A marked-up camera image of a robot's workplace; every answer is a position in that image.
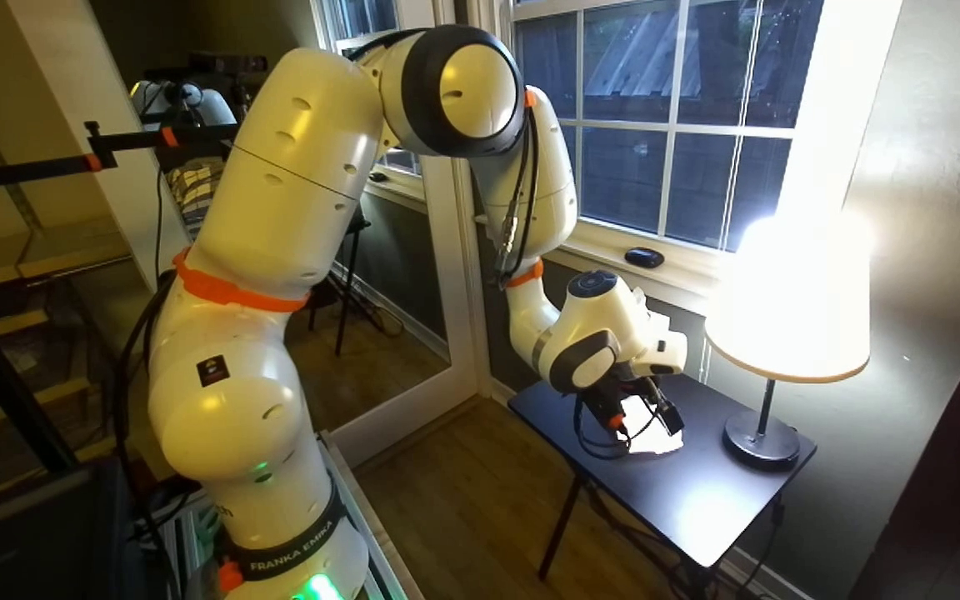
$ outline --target wooden floor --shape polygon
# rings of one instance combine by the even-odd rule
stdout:
[[[548,580],[537,578],[571,470],[498,399],[471,399],[362,464],[357,479],[433,600],[681,597],[587,497],[578,499]]]
[[[335,353],[341,301],[295,313],[287,323],[287,351],[301,370],[314,431],[335,431],[388,397],[441,372],[447,361],[405,329],[380,329],[361,309],[345,313],[344,348]]]

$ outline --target window pane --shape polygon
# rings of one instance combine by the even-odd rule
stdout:
[[[525,82],[541,88],[561,116],[578,116],[578,17],[517,23],[517,61]]]
[[[735,123],[748,49],[749,49],[749,8],[742,2],[689,8],[682,76],[681,76],[682,123]]]
[[[561,136],[568,140],[573,173],[580,173],[578,169],[578,127],[561,127]]]
[[[670,120],[675,2],[584,13],[584,116]]]
[[[667,238],[718,248],[734,136],[675,136]]]
[[[793,127],[813,58],[819,0],[770,0],[764,8],[748,123]]]
[[[419,173],[419,160],[418,160],[413,154],[393,151],[393,154],[382,154],[380,164],[388,164],[388,167],[393,167],[393,169]]]
[[[335,41],[393,30],[393,0],[334,0]]]
[[[662,133],[584,129],[580,214],[657,232]]]
[[[789,140],[742,140],[725,249],[740,248],[740,238],[753,219],[770,216],[778,210],[785,154]]]

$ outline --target stand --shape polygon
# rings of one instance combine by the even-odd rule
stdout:
[[[768,381],[768,397],[761,403],[757,423],[753,414],[735,414],[722,423],[722,438],[749,461],[789,464],[799,454],[799,442],[793,427],[781,420],[770,423],[772,390],[778,381]]]

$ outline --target robot end effector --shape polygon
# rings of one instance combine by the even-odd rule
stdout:
[[[654,427],[661,420],[662,438],[673,440],[662,449],[681,446],[682,420],[661,394],[657,378],[681,372],[682,361],[685,336],[607,270],[573,278],[541,353],[548,381],[561,394],[578,394],[615,440],[629,442],[643,431],[661,438]]]

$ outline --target tabletop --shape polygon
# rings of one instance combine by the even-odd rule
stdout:
[[[685,561],[713,571],[772,497],[808,468],[815,446],[799,438],[799,454],[781,468],[742,461],[725,440],[722,423],[748,406],[675,372],[662,378],[662,394],[682,416],[675,454],[592,458],[573,431],[573,397],[549,382],[534,382],[511,399],[511,410],[555,446],[587,479],[621,499],[639,524],[673,542]],[[587,440],[603,431],[580,410]]]

